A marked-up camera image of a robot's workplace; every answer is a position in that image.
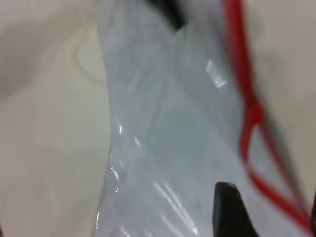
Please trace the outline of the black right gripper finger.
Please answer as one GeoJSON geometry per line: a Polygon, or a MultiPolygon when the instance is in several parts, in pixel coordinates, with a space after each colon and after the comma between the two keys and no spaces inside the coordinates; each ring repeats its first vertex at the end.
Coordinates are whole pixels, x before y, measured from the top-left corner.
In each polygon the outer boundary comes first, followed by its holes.
{"type": "Polygon", "coordinates": [[[215,237],[257,237],[241,194],[233,183],[218,182],[214,189],[213,233],[215,237]]]}

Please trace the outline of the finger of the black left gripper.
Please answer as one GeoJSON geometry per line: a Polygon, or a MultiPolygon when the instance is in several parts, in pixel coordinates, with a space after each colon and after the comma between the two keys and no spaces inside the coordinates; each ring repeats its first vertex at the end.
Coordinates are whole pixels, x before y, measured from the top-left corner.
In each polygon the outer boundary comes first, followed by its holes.
{"type": "Polygon", "coordinates": [[[175,31],[187,24],[187,16],[178,0],[147,0],[146,2],[157,9],[175,31]]]}

